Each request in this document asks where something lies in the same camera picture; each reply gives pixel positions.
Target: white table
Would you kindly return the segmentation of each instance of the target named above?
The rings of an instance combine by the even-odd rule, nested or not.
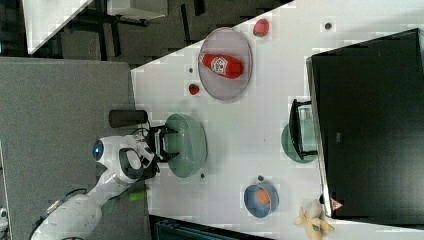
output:
[[[271,23],[264,39],[252,35],[259,18]],[[331,30],[324,29],[327,22]],[[308,239],[293,222],[299,207],[320,195],[318,162],[295,163],[280,144],[293,99],[309,96],[306,58],[415,27],[424,29],[422,0],[298,0],[265,13],[234,27],[247,38],[254,61],[251,83],[234,103],[203,89],[199,96],[189,94],[191,83],[201,86],[196,54],[202,42],[133,70],[137,108],[150,112],[152,125],[164,124],[174,112],[190,114],[204,124],[209,147],[204,168],[193,177],[179,179],[160,165],[161,173],[146,181],[150,214],[273,239]],[[242,199],[258,175],[280,196],[279,208],[264,219],[251,216]],[[327,239],[424,237],[417,230],[328,221],[336,232]]]
[[[93,0],[22,0],[28,54],[33,54]]]

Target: red bottle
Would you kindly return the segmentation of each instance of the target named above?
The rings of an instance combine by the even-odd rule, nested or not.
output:
[[[242,62],[231,56],[200,53],[197,60],[225,78],[235,79],[243,73]]]

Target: small bowl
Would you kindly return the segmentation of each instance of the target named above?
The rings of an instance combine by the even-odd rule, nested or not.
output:
[[[262,204],[257,199],[258,190],[263,189],[269,196],[269,204]],[[244,204],[247,210],[257,218],[264,218],[277,209],[279,203],[277,190],[269,183],[250,185],[244,191]]]

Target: green bowl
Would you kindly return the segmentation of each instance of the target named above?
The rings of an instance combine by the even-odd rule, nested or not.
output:
[[[208,149],[205,131],[199,121],[185,114],[172,114],[165,123],[178,133],[164,137],[167,153],[180,153],[168,161],[171,171],[180,178],[194,175],[206,161]]]
[[[304,151],[314,151],[317,149],[314,125],[308,120],[300,120],[300,126],[302,129],[302,141]],[[309,163],[317,158],[317,155],[304,156],[303,160],[299,157],[296,150],[294,149],[293,142],[291,140],[289,125],[284,127],[283,133],[281,134],[281,145],[283,146],[284,152],[287,156],[298,163]]]

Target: red object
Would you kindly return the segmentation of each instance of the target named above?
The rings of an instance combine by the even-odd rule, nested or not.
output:
[[[196,84],[190,84],[188,90],[190,91],[191,95],[196,95],[199,93],[199,87]]]
[[[256,22],[255,27],[253,28],[253,35],[257,37],[264,37],[268,34],[269,31],[269,22],[266,19],[260,19]]]
[[[243,73],[243,63],[231,56],[200,53],[197,60],[225,78],[235,79]]]

